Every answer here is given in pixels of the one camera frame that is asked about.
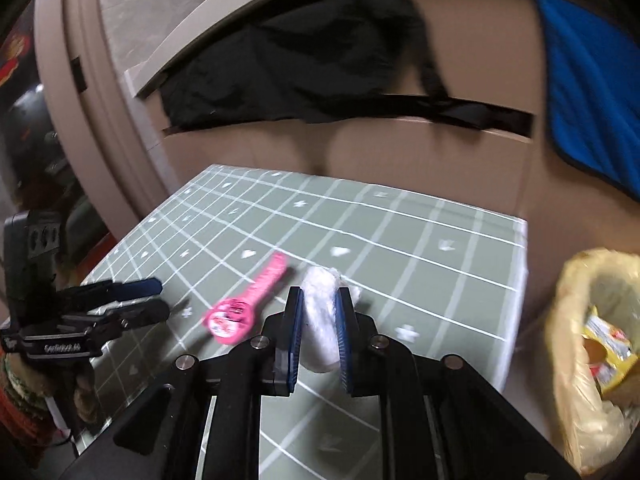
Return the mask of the trash bin with yellow bag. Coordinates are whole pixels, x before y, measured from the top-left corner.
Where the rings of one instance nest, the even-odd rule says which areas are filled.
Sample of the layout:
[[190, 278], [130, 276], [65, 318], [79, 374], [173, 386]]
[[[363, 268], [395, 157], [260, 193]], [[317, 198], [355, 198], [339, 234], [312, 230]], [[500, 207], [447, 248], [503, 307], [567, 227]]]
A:
[[568, 260], [544, 344], [556, 442], [580, 474], [593, 474], [639, 428], [639, 257], [598, 248]]

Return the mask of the pink toy watch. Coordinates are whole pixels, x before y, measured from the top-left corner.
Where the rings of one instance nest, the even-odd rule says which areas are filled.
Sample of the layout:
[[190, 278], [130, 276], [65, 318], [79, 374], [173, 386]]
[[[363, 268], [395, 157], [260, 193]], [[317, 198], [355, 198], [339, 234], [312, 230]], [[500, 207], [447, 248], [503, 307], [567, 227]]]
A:
[[218, 344], [234, 346], [248, 336], [259, 304], [281, 281], [287, 267], [285, 255], [276, 252], [242, 294], [224, 298], [207, 311], [202, 325]]

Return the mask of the yellow wrapper in bin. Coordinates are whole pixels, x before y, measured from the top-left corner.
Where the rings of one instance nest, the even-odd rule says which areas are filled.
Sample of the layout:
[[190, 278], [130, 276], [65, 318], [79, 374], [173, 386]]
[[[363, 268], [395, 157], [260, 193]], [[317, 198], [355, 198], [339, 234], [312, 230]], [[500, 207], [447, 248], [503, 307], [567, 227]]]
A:
[[586, 315], [582, 343], [587, 351], [591, 376], [602, 394], [617, 388], [639, 359], [626, 334], [601, 318], [596, 306], [592, 306]]

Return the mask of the black cloth on cabinet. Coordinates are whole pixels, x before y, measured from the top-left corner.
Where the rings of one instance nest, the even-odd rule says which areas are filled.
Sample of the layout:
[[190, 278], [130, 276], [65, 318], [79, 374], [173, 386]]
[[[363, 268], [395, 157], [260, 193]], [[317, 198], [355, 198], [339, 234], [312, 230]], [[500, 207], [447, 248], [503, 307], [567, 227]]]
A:
[[208, 40], [160, 85], [166, 133], [250, 122], [426, 119], [530, 136], [524, 110], [449, 93], [411, 0], [280, 0]]

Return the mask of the blue towel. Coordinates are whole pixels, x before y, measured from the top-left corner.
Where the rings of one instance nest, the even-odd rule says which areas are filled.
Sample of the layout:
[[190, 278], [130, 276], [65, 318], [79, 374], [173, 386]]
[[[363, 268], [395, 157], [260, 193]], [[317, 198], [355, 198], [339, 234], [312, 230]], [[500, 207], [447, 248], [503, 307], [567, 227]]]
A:
[[558, 155], [639, 198], [639, 46], [567, 0], [535, 0], [547, 61], [547, 124]]

